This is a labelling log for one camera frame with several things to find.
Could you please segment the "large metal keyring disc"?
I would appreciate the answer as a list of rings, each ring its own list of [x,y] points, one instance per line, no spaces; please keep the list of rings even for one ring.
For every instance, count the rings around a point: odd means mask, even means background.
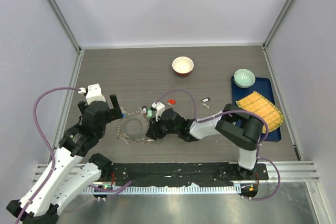
[[[149,118],[143,111],[132,111],[117,124],[117,138],[127,144],[147,143],[150,141],[146,136],[149,127]]]

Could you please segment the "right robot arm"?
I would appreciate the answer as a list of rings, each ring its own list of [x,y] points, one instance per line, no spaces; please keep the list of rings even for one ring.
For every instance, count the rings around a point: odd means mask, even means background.
[[[172,108],[156,109],[155,117],[149,120],[145,136],[158,140],[174,134],[190,143],[220,134],[239,149],[238,176],[250,179],[256,175],[263,129],[267,135],[269,128],[261,116],[227,104],[222,111],[203,119],[185,119]]]

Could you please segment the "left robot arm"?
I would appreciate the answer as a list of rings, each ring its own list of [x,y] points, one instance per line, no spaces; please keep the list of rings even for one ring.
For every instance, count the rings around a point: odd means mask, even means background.
[[[86,187],[112,174],[112,162],[105,156],[93,154],[74,177],[69,173],[104,137],[106,125],[122,118],[116,95],[110,95],[110,108],[103,97],[81,101],[82,113],[77,124],[64,132],[51,163],[36,184],[19,200],[12,200],[6,209],[16,217],[16,223],[56,223],[71,201]]]

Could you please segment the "green tag key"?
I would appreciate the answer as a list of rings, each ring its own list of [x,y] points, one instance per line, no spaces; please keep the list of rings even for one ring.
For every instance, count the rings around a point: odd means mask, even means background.
[[[140,111],[144,114],[147,118],[151,118],[153,116],[152,110],[147,108],[146,106],[140,107]]]

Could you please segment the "red tag key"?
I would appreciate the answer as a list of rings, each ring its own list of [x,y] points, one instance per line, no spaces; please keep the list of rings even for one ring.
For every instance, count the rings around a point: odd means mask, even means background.
[[[165,104],[174,107],[176,105],[176,101],[172,99],[167,99],[165,101]]]

